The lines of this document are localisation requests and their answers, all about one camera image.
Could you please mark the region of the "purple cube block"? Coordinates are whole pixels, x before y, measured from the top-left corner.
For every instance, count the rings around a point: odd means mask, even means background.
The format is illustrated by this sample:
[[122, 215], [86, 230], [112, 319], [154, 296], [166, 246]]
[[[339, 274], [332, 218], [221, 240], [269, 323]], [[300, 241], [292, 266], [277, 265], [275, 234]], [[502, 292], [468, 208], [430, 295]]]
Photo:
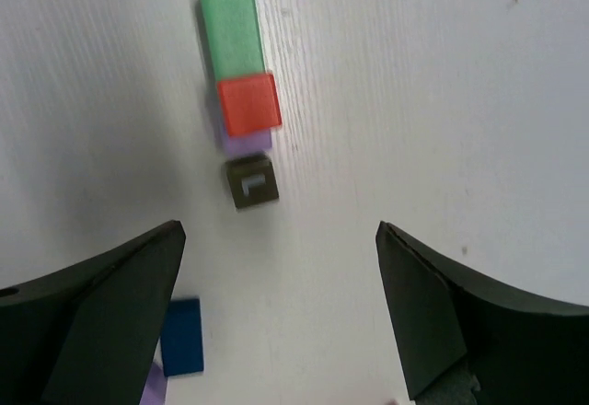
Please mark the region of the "purple cube block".
[[225, 128], [223, 112], [217, 97], [209, 97], [208, 109], [212, 118], [215, 141], [229, 158], [248, 156], [258, 152], [265, 152], [272, 148], [270, 130], [263, 130], [243, 136], [229, 136]]

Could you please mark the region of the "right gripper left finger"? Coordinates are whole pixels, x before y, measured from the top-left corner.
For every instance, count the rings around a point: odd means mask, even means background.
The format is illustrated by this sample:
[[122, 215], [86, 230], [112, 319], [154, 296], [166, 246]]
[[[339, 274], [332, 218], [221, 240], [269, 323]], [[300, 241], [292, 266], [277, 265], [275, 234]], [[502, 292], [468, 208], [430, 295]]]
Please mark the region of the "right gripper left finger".
[[179, 273], [172, 220], [1, 291], [4, 404], [137, 404]]

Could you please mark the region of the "brown cube block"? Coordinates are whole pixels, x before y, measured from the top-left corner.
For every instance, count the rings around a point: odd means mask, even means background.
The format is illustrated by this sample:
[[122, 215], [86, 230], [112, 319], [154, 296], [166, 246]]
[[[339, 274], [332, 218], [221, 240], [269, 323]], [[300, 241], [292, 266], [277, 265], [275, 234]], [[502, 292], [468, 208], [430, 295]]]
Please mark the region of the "brown cube block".
[[238, 210], [279, 200], [273, 165], [265, 153], [229, 160], [225, 173]]

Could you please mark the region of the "small purple block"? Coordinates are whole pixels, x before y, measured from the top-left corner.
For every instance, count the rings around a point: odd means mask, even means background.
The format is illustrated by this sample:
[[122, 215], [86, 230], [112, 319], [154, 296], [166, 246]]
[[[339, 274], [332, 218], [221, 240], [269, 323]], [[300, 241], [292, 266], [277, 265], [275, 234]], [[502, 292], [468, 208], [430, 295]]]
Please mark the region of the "small purple block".
[[140, 405], [164, 405], [167, 394], [167, 378], [162, 367], [153, 362], [150, 367], [144, 390], [140, 399]]

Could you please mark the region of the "green rectangular block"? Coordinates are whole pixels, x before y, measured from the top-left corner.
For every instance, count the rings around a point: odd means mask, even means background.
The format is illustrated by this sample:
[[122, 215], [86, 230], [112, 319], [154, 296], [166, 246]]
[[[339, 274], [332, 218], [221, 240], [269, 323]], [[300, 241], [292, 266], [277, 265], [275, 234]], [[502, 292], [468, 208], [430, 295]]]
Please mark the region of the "green rectangular block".
[[200, 0], [214, 78], [265, 71], [256, 0]]

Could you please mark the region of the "orange cube block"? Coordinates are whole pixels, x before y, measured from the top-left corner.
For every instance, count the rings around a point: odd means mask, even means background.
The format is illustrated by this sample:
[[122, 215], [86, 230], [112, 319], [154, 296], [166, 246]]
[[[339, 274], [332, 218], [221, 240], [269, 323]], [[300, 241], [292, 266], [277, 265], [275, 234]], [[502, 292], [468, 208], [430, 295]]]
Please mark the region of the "orange cube block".
[[217, 92], [225, 129], [232, 137], [270, 130], [283, 123], [271, 72], [220, 80]]

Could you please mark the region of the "blue rectangular block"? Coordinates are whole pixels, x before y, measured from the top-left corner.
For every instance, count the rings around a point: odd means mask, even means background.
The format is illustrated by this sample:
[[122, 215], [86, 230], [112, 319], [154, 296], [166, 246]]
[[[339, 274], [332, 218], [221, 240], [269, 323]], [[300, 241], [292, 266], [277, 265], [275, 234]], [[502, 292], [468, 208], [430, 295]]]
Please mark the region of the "blue rectangular block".
[[169, 303], [160, 335], [163, 371], [166, 377], [204, 371], [202, 312], [199, 298]]

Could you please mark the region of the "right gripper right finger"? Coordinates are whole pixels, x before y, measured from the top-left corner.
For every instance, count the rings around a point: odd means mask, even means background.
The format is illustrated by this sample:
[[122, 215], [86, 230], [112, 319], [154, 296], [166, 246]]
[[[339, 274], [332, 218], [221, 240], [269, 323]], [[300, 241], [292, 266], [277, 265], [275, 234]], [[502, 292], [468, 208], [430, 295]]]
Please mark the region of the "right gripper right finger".
[[588, 308], [512, 287], [383, 222], [387, 308], [416, 404], [585, 404]]

